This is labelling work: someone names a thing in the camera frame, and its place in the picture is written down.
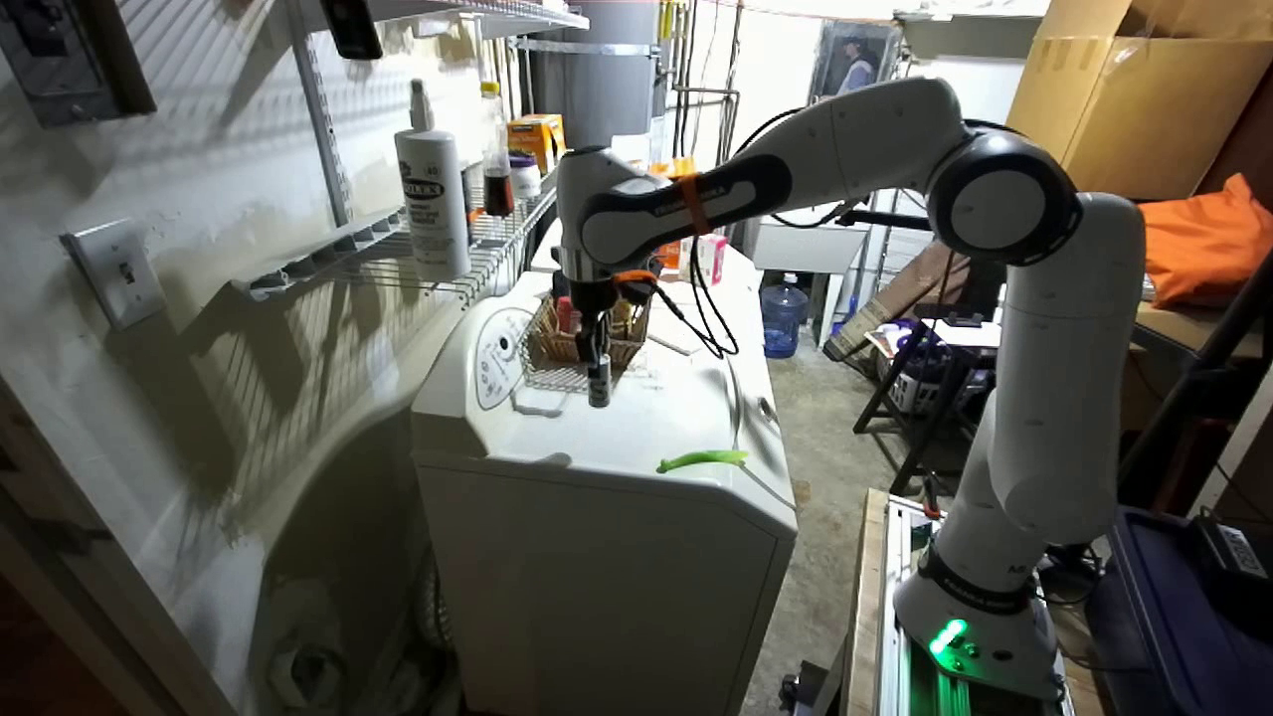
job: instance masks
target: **white appliance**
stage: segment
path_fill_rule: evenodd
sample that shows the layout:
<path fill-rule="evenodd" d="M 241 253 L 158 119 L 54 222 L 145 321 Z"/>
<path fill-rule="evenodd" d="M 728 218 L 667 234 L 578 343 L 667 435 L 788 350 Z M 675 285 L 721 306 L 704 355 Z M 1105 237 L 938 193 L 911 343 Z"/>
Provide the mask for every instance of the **white appliance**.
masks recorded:
<path fill-rule="evenodd" d="M 414 461 L 464 708 L 740 712 L 794 546 L 756 285 L 728 253 L 733 362 L 654 303 L 610 408 L 578 375 L 531 375 L 550 272 L 452 329 L 414 403 Z M 664 289 L 698 315 L 683 282 Z M 656 472 L 698 449 L 745 465 Z"/>

